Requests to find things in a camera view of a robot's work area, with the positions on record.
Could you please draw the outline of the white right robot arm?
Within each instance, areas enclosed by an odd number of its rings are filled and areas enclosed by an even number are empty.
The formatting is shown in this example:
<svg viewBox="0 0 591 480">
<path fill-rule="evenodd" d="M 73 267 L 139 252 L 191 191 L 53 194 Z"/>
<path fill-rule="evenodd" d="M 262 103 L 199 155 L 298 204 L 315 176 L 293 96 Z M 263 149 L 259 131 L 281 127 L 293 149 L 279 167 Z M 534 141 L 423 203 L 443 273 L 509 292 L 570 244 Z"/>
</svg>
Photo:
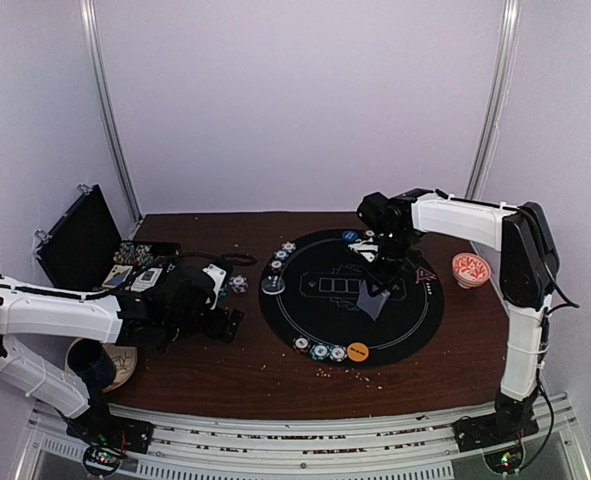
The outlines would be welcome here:
<svg viewBox="0 0 591 480">
<path fill-rule="evenodd" d="M 404 268 L 418 262 L 422 235 L 442 234 L 485 245 L 500 255 L 499 285 L 508 308 L 509 335 L 500 392 L 523 401 L 536 388 L 544 355 L 545 317 L 557 292 L 560 261 L 542 207 L 492 204 L 458 198 L 439 189 L 413 189 L 388 198 L 365 196 L 358 218 L 376 239 L 355 242 L 371 295 L 392 288 Z"/>
</svg>

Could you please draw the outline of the clear acrylic dealer button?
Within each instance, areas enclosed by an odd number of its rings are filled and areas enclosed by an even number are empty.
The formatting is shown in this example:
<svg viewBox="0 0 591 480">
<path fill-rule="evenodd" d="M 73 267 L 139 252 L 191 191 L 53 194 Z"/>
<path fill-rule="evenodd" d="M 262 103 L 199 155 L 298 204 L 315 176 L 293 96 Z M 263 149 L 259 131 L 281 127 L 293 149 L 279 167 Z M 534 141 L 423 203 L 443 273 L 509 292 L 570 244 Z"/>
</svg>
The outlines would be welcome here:
<svg viewBox="0 0 591 480">
<path fill-rule="evenodd" d="M 283 293 L 286 283 L 280 275 L 269 275 L 261 281 L 261 291 L 265 295 L 275 296 Z"/>
</svg>

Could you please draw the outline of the blue small blind button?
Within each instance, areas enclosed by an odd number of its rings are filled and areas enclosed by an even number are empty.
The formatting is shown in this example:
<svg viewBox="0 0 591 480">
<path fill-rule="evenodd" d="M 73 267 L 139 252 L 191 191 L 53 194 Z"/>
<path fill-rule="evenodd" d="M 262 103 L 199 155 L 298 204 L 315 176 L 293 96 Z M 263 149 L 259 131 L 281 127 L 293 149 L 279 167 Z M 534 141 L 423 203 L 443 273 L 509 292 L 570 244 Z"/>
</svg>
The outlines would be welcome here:
<svg viewBox="0 0 591 480">
<path fill-rule="evenodd" d="M 342 239 L 346 242 L 354 242 L 359 239 L 359 235 L 353 230 L 345 230 L 342 232 Z"/>
</svg>

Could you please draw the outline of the red triangular all-in marker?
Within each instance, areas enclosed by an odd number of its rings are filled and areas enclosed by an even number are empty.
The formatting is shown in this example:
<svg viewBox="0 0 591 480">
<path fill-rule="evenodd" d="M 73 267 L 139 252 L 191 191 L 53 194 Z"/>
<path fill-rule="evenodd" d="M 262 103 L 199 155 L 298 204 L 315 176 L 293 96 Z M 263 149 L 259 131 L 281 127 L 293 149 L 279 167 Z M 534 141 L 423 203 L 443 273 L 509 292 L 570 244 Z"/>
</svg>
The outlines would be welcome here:
<svg viewBox="0 0 591 480">
<path fill-rule="evenodd" d="M 416 269 L 416 282 L 431 282 L 437 279 L 437 275 L 425 268 L 424 266 L 418 266 Z"/>
</svg>

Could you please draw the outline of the blue cream 10 chip stack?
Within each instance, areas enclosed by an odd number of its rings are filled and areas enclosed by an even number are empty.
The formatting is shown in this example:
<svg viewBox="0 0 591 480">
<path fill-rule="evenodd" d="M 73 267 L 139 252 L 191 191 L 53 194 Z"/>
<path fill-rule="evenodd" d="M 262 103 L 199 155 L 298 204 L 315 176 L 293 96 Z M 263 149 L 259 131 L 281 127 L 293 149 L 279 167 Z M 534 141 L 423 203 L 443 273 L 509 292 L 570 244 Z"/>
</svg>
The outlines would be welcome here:
<svg viewBox="0 0 591 480">
<path fill-rule="evenodd" d="M 235 275 L 230 278 L 228 286 L 234 294 L 241 295 L 248 291 L 249 281 L 244 275 Z"/>
</svg>

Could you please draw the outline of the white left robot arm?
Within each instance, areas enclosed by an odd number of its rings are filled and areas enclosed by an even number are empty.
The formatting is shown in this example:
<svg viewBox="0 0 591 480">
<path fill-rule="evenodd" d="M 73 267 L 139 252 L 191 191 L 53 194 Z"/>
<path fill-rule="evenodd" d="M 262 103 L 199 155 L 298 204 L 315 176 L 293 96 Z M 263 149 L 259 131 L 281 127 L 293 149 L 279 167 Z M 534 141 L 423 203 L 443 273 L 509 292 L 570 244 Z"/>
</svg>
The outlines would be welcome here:
<svg viewBox="0 0 591 480">
<path fill-rule="evenodd" d="M 103 292 L 39 287 L 0 272 L 0 379 L 51 405 L 98 444 L 119 433 L 113 415 L 92 405 L 90 387 L 28 349 L 21 334 L 41 334 L 119 346 L 152 345 L 166 350 L 201 334 L 231 342 L 244 317 L 218 304 L 230 272 L 217 264 L 176 267 L 143 291 L 125 285 Z"/>
</svg>

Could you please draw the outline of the orange black 100 chip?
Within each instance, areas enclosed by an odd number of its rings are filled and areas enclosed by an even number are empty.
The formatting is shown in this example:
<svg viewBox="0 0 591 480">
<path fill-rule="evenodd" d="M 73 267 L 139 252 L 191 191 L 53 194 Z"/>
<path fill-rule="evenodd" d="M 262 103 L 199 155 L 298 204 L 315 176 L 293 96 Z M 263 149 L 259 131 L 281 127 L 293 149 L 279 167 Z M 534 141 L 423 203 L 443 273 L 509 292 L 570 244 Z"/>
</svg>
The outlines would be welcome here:
<svg viewBox="0 0 591 480">
<path fill-rule="evenodd" d="M 297 337 L 293 341 L 293 348 L 300 353 L 307 353 L 311 348 L 311 342 L 306 337 Z"/>
<path fill-rule="evenodd" d="M 280 260 L 274 260 L 270 263 L 270 269 L 273 272 L 281 272 L 284 267 L 284 263 Z"/>
</svg>

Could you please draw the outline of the yellow big blind button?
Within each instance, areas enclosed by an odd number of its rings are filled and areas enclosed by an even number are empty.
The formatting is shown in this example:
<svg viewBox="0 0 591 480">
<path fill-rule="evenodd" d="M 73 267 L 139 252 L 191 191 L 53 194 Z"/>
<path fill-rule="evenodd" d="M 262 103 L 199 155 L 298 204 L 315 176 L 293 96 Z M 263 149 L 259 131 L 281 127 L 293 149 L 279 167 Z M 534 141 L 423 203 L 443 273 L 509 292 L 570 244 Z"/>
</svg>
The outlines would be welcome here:
<svg viewBox="0 0 591 480">
<path fill-rule="evenodd" d="M 365 362 L 370 356 L 370 350 L 367 345 L 361 342 L 353 342 L 347 347 L 347 356 L 352 362 Z"/>
</svg>

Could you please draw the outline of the single blue-backed playing card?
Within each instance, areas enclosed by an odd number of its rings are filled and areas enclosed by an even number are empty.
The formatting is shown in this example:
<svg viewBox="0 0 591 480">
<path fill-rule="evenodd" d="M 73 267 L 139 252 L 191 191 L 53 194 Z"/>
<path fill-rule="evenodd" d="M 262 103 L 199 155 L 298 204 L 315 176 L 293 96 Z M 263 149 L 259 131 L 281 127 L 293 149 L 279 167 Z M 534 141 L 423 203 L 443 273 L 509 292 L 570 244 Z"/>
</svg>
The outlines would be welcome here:
<svg viewBox="0 0 591 480">
<path fill-rule="evenodd" d="M 368 289 L 361 290 L 357 298 L 356 306 L 358 309 L 366 313 L 373 321 L 376 321 L 389 297 L 390 292 L 387 290 L 384 290 L 375 296 L 371 296 Z"/>
</svg>

